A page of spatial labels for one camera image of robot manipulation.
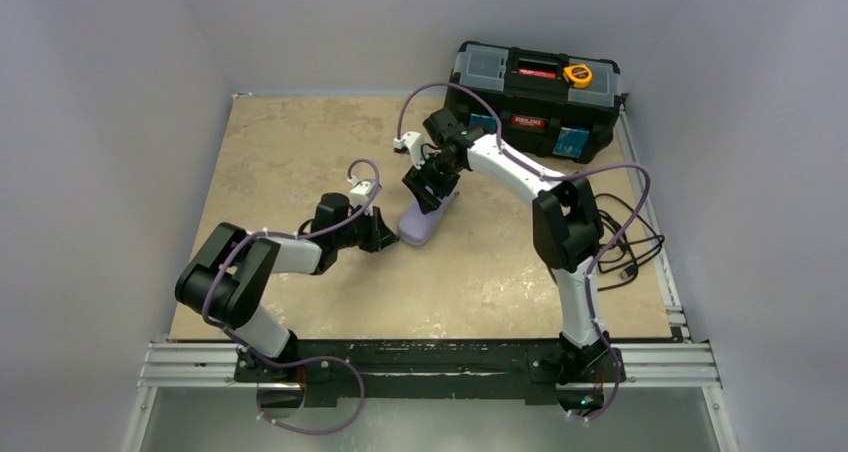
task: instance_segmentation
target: black toolbox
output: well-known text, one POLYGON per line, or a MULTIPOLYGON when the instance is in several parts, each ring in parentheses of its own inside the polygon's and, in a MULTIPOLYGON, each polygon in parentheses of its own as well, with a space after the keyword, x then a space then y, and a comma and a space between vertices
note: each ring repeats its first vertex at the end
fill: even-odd
MULTIPOLYGON (((508 144, 521 152, 581 164, 591 162, 612 142, 621 108, 619 80, 618 65, 611 60, 478 42, 462 44, 450 78, 492 106, 508 144), (566 74, 566 68, 579 64, 591 74, 579 68, 566 74)), ((448 88, 445 106, 466 125, 482 123, 494 130, 494 119, 461 90, 448 88)))

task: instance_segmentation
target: yellow tape measure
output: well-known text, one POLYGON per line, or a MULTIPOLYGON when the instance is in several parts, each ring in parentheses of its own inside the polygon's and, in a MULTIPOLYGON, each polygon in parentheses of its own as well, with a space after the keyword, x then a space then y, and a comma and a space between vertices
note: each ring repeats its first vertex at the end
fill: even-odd
POLYGON ((562 72, 565 79, 578 89, 584 89, 592 83, 592 71, 586 64, 569 65, 562 72))

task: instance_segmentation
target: beige table surface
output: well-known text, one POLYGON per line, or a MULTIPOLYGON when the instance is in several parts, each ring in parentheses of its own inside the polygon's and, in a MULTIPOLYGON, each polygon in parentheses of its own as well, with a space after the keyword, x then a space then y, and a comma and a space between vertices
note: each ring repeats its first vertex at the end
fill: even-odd
MULTIPOLYGON (((235 99, 195 250, 222 221, 294 231, 312 217, 321 194, 350 190, 345 172, 358 157, 379 165, 383 190, 375 205, 396 230, 413 200, 401 183, 409 157, 394 154, 391 146, 401 103, 401 98, 235 99)), ((414 100, 404 131, 423 132, 422 120, 440 106, 441 99, 414 100)), ((592 165, 622 158, 616 139, 592 165)), ((551 158, 540 162, 561 171, 580 167, 551 158)), ((366 166, 359 167, 356 174, 369 176, 366 166)), ((624 170, 595 176, 592 186, 595 193, 635 202, 624 170)), ((533 250, 528 206, 471 172, 462 174, 458 189, 425 246, 399 243, 377 254, 342 250, 322 276, 272 276, 262 303, 302 338, 555 336, 559 299, 533 250)), ((627 217, 609 199, 599 199, 599 206, 621 222, 627 217)), ((631 227, 628 236, 644 235, 641 227, 631 227)), ((619 280, 610 275, 600 284, 619 280)), ((600 303, 613 337, 670 335, 652 266, 643 267, 632 284, 601 292, 600 303)), ((198 314, 178 305, 171 338, 218 337, 198 314)))

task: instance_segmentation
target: red logo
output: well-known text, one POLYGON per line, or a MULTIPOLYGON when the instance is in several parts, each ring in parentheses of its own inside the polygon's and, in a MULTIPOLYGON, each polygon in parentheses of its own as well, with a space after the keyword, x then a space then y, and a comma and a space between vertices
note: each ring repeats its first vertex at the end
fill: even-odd
POLYGON ((545 119, 538 117, 526 117, 524 115, 513 115, 509 121, 512 125, 520 125, 522 127, 533 127, 535 129, 545 128, 545 119))
POLYGON ((518 73, 532 77, 541 77, 543 79, 556 79, 556 72, 548 72, 546 70, 518 69, 518 73))

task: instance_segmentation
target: table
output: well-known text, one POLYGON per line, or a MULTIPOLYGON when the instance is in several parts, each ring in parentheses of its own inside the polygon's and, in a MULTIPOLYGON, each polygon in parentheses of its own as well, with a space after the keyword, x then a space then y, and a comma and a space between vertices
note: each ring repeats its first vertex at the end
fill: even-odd
MULTIPOLYGON (((236 98, 194 250, 222 221, 250 230, 294 231, 312 217, 321 194, 350 190, 345 173, 359 157, 380 167, 383 190, 375 205, 396 229, 413 200, 401 183, 409 157, 394 154, 391 146, 402 103, 403 98, 385 97, 236 98)), ((423 132, 421 122, 441 103, 433 97, 413 100, 404 131, 423 132)), ((616 138, 590 167, 622 160, 616 138)), ((560 171, 582 168, 555 158, 539 162, 560 171)), ((367 177, 368 168, 360 167, 354 173, 367 177)), ((593 176, 591 183, 595 193, 635 203, 624 170, 593 176)), ((342 250, 322 276, 272 276, 262 303, 302 338, 557 335, 559 298, 533 250, 529 208, 480 174, 463 173, 458 189, 458 199, 425 246, 401 243, 377 254, 342 250)), ((628 215, 610 200, 598 204, 619 222, 628 215)), ((634 226, 628 236, 636 240, 644 233, 634 226)), ((604 275, 600 284, 618 280, 604 275)), ((633 283, 601 292, 611 336, 669 337, 660 290, 654 267, 645 266, 633 283)), ((222 337, 198 314, 177 306, 171 339, 222 337)))

